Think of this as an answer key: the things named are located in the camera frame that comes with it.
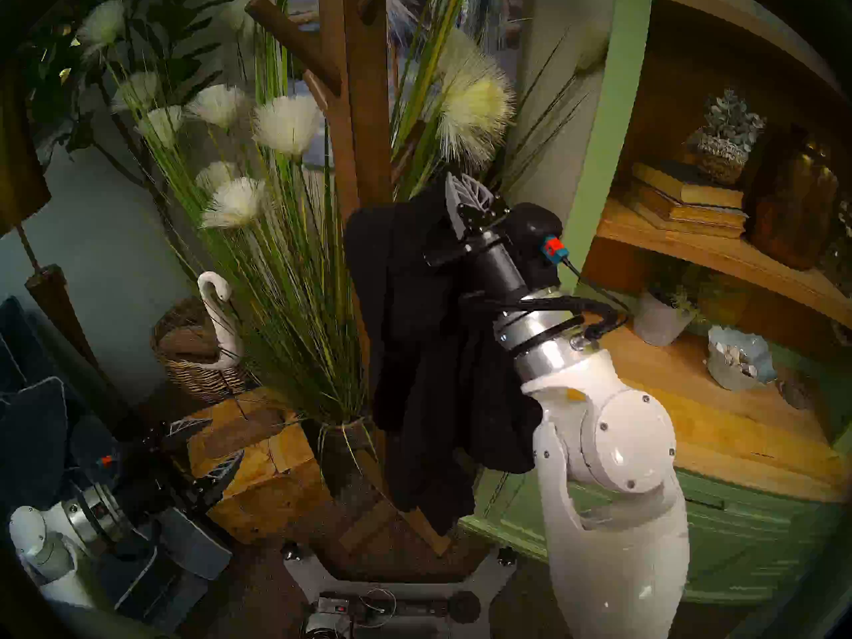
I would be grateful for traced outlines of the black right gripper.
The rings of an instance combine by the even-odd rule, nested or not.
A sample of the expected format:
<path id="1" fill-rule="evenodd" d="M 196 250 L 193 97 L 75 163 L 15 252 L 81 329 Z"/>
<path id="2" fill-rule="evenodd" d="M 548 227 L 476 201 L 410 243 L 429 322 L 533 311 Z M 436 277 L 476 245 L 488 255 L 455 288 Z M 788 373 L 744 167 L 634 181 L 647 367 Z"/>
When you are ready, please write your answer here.
<path id="1" fill-rule="evenodd" d="M 470 175 L 446 173 L 446 212 L 465 250 L 474 287 L 487 297 L 513 302 L 528 293 L 506 233 L 511 210 Z"/>

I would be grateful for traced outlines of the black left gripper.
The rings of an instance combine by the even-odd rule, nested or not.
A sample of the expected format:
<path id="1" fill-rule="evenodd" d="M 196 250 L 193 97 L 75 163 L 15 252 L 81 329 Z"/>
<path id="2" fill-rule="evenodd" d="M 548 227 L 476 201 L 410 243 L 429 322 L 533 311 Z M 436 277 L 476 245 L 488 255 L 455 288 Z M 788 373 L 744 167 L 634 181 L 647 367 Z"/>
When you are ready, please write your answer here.
<path id="1" fill-rule="evenodd" d="M 125 515 L 155 515 L 168 508 L 194 512 L 215 506 L 233 482 L 244 450 L 228 455 L 194 479 L 187 442 L 212 425 L 208 417 L 184 417 L 164 425 L 161 438 L 147 436 L 121 444 L 121 510 Z"/>

